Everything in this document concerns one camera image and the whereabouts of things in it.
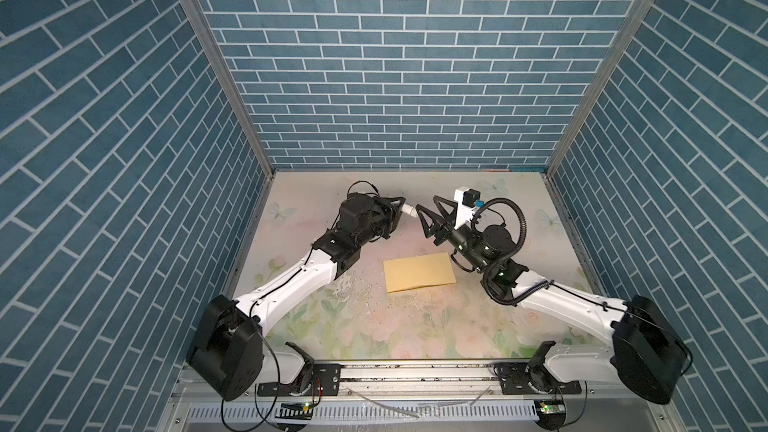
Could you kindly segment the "yellow envelope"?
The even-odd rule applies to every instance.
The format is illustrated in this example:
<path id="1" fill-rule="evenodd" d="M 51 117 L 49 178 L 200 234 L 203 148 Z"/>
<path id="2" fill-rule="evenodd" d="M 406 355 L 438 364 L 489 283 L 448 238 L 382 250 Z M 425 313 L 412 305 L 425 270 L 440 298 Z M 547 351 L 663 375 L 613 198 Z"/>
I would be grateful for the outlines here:
<path id="1" fill-rule="evenodd" d="M 388 293 L 456 283 L 447 253 L 388 260 L 384 274 Z"/>

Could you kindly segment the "white glue stick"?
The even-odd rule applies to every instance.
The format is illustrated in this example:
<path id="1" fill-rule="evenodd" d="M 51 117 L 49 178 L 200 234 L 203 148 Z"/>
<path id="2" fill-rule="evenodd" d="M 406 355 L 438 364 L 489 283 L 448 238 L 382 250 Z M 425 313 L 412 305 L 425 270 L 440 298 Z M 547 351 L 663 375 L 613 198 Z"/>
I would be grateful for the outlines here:
<path id="1" fill-rule="evenodd" d="M 404 203 L 402 205 L 401 212 L 404 215 L 410 216 L 412 218 L 417 218 L 418 217 L 418 212 L 417 212 L 416 208 L 414 206 L 411 206 L 411 205 L 407 204 L 407 203 Z"/>

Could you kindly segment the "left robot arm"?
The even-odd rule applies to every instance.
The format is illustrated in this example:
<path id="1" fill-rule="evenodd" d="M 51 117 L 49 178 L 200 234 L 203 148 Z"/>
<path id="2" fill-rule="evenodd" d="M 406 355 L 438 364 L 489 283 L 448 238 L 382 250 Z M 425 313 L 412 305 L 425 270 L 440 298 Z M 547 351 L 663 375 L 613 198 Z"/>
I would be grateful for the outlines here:
<path id="1" fill-rule="evenodd" d="M 293 266 L 239 297 L 219 295 L 207 304 L 186 362 L 225 401 L 263 383 L 286 393 L 306 392 L 314 359 L 293 343 L 288 351 L 273 353 L 266 335 L 304 299 L 349 270 L 363 246 L 388 239 L 402 215 L 417 216 L 403 197 L 348 193 L 332 227 Z"/>

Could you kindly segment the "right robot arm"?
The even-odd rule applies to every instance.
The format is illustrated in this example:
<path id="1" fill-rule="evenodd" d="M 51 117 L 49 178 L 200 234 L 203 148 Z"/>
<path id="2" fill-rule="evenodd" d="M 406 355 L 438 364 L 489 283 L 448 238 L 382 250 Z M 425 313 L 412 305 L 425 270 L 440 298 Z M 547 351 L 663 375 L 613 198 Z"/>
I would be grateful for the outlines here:
<path id="1" fill-rule="evenodd" d="M 693 354 L 655 302 L 640 295 L 620 300 L 579 291 L 515 261 L 527 221 L 512 200 L 481 199 L 462 187 L 435 207 L 403 206 L 435 244 L 449 243 L 481 276 L 487 296 L 502 306 L 541 312 L 588 333 L 598 345 L 540 344 L 526 365 L 531 388 L 552 393 L 571 382 L 617 383 L 659 405 L 670 403 Z"/>

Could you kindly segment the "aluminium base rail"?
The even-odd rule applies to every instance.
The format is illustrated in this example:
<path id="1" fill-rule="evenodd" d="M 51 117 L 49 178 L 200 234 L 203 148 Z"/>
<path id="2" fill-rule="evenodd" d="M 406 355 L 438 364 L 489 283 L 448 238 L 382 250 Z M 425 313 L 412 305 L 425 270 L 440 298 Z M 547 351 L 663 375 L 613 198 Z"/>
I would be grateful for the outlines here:
<path id="1" fill-rule="evenodd" d="M 160 431 L 681 431 L 671 405 L 648 403 L 617 383 L 580 382 L 579 395 L 503 395 L 490 370 L 498 360 L 340 361 L 337 396 L 260 397 L 249 390 L 221 403 L 190 369 L 182 372 L 161 416 Z M 278 404 L 308 411 L 331 401 L 449 402 L 531 400 L 539 420 L 427 422 L 379 425 L 295 425 L 271 423 Z"/>

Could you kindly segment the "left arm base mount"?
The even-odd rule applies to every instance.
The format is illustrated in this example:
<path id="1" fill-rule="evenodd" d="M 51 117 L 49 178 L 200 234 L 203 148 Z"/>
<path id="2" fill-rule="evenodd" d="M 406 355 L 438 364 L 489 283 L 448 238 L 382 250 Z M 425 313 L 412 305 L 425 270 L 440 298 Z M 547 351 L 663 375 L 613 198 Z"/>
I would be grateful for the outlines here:
<path id="1" fill-rule="evenodd" d="M 276 350 L 276 358 L 264 346 L 262 368 L 256 379 L 260 397 L 308 396 L 312 391 L 337 396 L 341 379 L 340 363 L 318 362 L 300 346 L 286 342 Z"/>

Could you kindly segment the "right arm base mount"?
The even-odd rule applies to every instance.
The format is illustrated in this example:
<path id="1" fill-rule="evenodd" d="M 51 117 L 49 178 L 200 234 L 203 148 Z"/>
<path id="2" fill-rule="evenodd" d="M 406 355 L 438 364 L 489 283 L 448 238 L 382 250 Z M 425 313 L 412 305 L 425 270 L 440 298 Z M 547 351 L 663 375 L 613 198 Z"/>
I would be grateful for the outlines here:
<path id="1" fill-rule="evenodd" d="M 554 379 L 532 378 L 525 361 L 494 362 L 490 366 L 503 395 L 579 395 L 578 381 L 558 383 Z"/>

